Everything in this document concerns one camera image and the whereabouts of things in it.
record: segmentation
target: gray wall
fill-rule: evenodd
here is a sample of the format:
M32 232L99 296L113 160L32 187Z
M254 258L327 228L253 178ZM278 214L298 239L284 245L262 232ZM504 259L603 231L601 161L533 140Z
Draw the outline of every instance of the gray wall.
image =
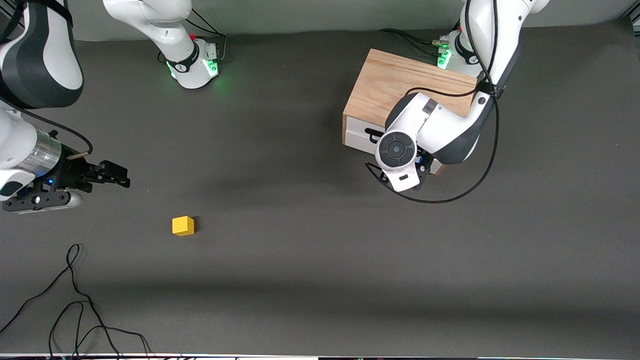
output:
M547 8L529 18L526 25L596 24L619 17L633 2L551 0ZM112 19L100 0L69 0L69 3L75 16L74 35L78 40L144 38L128 25ZM193 7L225 33L297 33L380 28L444 29L457 21L461 1L193 0Z

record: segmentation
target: metal cylinder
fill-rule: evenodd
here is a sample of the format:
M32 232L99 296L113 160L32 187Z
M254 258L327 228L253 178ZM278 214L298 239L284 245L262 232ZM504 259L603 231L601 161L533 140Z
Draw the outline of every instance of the metal cylinder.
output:
M26 172L35 174L36 177L43 176L56 166L62 153L62 144L51 138L44 131L37 129L36 144L29 153L29 156L15 166Z

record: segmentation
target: drawer handle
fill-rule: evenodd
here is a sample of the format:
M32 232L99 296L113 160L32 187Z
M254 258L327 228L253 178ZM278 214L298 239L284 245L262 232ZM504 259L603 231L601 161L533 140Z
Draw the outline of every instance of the drawer handle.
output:
M374 130L374 129L369 129L369 128L364 129L364 132L365 132L365 133L367 133L367 134L369 134L369 141L370 141L370 142L372 142L372 143L378 143L378 141L380 140L380 139L377 139L377 140L376 140L376 139L374 139L374 138L373 138L374 136L375 136L376 138L381 138L381 137L382 137L382 135L384 135L384 133L383 133L382 131L378 131L378 130Z

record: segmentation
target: cable connector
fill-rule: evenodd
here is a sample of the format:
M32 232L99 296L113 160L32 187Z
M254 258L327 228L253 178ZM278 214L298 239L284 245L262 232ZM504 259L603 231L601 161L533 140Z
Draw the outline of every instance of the cable connector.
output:
M442 47L444 49L449 48L449 41L447 40L432 40L431 45L435 47Z
M480 81L476 86L476 90L484 92L485 94L489 94L496 99L500 99L502 93L504 92L504 88L491 85L486 81Z

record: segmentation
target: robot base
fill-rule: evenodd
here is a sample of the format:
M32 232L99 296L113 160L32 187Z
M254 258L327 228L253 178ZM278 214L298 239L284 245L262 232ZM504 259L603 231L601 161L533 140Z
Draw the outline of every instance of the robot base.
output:
M187 89L197 89L205 86L211 79L218 76L218 51L216 44L210 44L202 39L194 40L194 43L200 48L197 61L191 66L187 72L178 72L171 65L171 76L178 83Z
M454 30L449 34L443 35L440 37L441 41L448 41L451 49L451 53L449 55L449 59L441 65L438 65L441 69L451 70L455 72L459 72L460 74L469 75L477 78L482 71L482 67L480 63L476 61L475 64L469 65L465 60L464 56L462 56L454 46L456 42L456 38L460 35L459 30Z

